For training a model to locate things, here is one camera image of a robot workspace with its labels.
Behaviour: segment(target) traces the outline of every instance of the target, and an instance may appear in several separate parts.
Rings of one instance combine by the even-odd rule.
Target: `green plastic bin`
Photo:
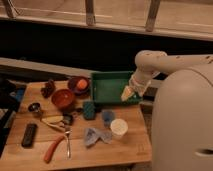
[[[91,74],[91,98],[99,105],[137,104],[142,98],[135,94],[127,101],[121,101],[124,87],[128,85],[132,71],[94,72]]]

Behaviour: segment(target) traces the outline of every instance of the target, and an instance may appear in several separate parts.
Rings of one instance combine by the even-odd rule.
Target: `black remote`
[[[28,123],[24,132],[24,137],[22,140],[22,147],[31,147],[33,139],[35,137],[37,125],[35,123]]]

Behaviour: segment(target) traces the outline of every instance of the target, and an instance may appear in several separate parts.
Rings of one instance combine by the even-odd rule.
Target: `cloth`
[[[84,144],[86,147],[94,145],[99,139],[104,143],[109,143],[112,139],[111,132],[103,132],[96,128],[86,128],[84,135]]]

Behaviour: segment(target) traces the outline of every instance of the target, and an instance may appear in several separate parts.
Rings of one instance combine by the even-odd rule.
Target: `cup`
[[[28,106],[28,111],[32,112],[35,117],[42,119],[43,111],[41,109],[40,103],[32,103]]]
[[[112,135],[116,139],[121,139],[128,131],[128,124],[123,119],[115,119],[110,124]]]
[[[101,112],[101,116],[105,127],[110,127],[111,122],[115,119],[115,114],[111,110],[104,110]]]

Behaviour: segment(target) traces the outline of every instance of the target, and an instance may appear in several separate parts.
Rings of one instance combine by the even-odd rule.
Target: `wooden tabletop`
[[[0,159],[1,170],[57,170],[151,161],[151,145],[143,115],[139,105],[131,105],[104,108],[112,110],[116,118],[127,121],[129,129],[122,139],[113,138],[109,144],[99,140],[94,146],[86,148],[83,141],[85,128],[95,127],[102,131],[109,129],[104,127],[100,113],[97,113],[95,120],[90,121],[84,120],[83,116],[79,115],[71,126],[71,158],[67,158],[64,140],[58,145],[52,161],[46,164],[43,157],[47,148],[63,133],[46,126],[27,110],[29,104],[39,102],[45,116],[61,114],[51,103],[51,98],[42,97],[40,88],[43,86],[43,82],[28,84]],[[67,81],[56,82],[56,87],[66,88]],[[78,105],[84,98],[78,99]],[[21,146],[21,141],[26,124],[29,122],[36,123],[38,130],[33,148],[25,149]]]

